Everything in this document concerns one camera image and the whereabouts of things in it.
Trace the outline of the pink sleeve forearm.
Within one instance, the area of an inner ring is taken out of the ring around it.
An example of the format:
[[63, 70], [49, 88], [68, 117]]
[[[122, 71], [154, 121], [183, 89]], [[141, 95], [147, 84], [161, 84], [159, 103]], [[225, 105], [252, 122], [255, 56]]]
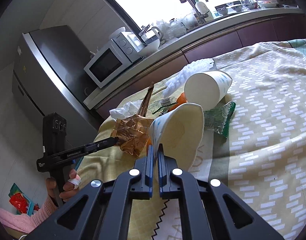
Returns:
[[58, 208], [53, 203], [53, 198], [48, 196], [43, 203], [43, 206], [31, 216], [27, 215], [26, 213], [15, 215], [0, 208], [0, 222], [3, 226], [13, 230], [22, 233], [30, 233], [40, 224], [42, 224], [57, 209]]

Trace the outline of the left hand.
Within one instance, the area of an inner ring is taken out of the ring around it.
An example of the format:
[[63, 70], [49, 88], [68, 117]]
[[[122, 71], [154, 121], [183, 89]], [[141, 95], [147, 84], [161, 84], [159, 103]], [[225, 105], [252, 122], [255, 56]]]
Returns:
[[[80, 176], [77, 174], [75, 169], [71, 169], [69, 172], [69, 179], [79, 180]], [[58, 202], [56, 201], [55, 192], [56, 181], [53, 178], [46, 179], [46, 189], [50, 199], [57, 206]], [[80, 191], [79, 186], [72, 184], [70, 181], [67, 181], [63, 186], [63, 192], [59, 194], [59, 197], [64, 201], [68, 202], [72, 197], [74, 197]]]

